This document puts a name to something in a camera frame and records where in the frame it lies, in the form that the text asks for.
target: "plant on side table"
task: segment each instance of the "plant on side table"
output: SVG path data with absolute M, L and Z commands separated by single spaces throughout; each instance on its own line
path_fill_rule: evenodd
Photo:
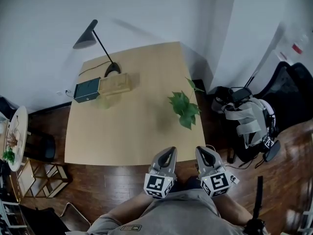
M 2 158 L 5 161 L 10 162 L 11 164 L 14 164 L 15 154 L 10 146 L 6 148 L 6 151 L 3 153 Z
M 193 89 L 190 97 L 188 98 L 186 94 L 181 92 L 173 92 L 172 97 L 169 97 L 170 104 L 173 106 L 173 110 L 179 117 L 179 123 L 191 130 L 191 124 L 196 125 L 196 115 L 200 115 L 200 110 L 197 104 L 190 103 L 190 98 L 195 91 L 204 92 L 196 87 L 195 83 L 190 79 L 186 78 Z

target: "black desk lamp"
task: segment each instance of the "black desk lamp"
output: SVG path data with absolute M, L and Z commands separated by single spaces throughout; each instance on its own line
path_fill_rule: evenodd
M 98 38 L 97 34 L 94 31 L 94 28 L 96 27 L 97 23 L 98 23 L 98 20 L 96 20 L 96 19 L 92 20 L 92 22 L 89 24 L 89 26 L 87 27 L 85 32 L 80 36 L 80 38 L 74 44 L 73 49 L 83 49 L 83 48 L 87 48 L 89 46 L 92 46 L 92 45 L 96 44 L 97 41 L 95 40 L 95 38 L 94 38 L 94 36 L 92 34 L 92 33 L 94 33 L 94 35 L 96 36 L 96 38 L 97 38 L 98 42 L 100 43 L 102 49 L 105 51 L 106 55 L 108 56 L 109 60 L 111 61 L 111 64 L 107 68 L 107 71 L 106 71 L 104 77 L 106 77 L 111 71 L 116 71 L 118 73 L 121 73 L 120 67 L 118 66 L 117 63 L 112 61 L 112 59 L 110 58 L 110 56 L 107 53 L 106 49 L 104 49 L 100 39 Z

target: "baseboard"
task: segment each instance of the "baseboard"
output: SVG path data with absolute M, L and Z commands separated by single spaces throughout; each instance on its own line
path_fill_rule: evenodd
M 72 102 L 67 102 L 67 103 L 64 103 L 64 104 L 59 104 L 59 105 L 56 105 L 56 106 L 52 106 L 52 107 L 49 107 L 49 108 L 45 108 L 45 109 L 42 109 L 42 110 L 39 110 L 39 111 L 30 113 L 30 114 L 28 114 L 28 116 L 31 117 L 31 116 L 34 116 L 34 115 L 46 113 L 46 112 L 53 111 L 53 110 L 56 110 L 56 109 L 59 109 L 59 108 L 63 108 L 63 107 L 66 107 L 66 106 L 70 106 L 71 104 L 72 104 Z

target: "lamp base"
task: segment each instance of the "lamp base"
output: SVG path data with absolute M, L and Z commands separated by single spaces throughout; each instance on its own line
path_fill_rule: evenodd
M 107 76 L 109 75 L 109 73 L 112 72 L 112 71 L 116 71 L 116 72 L 118 72 L 119 74 L 121 74 L 121 69 L 120 69 L 120 67 L 118 66 L 117 63 L 113 62 L 113 63 L 111 63 L 111 64 L 109 65 L 109 67 L 107 68 L 107 71 L 106 71 L 104 77 L 107 77 Z

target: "gray t-shirt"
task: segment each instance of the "gray t-shirt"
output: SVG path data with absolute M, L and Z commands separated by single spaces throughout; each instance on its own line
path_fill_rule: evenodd
M 71 235 L 203 235 L 244 234 L 243 227 L 222 219 L 212 199 L 202 189 L 169 193 L 155 200 L 137 220 L 120 224 L 105 214 L 99 217 L 87 233 Z

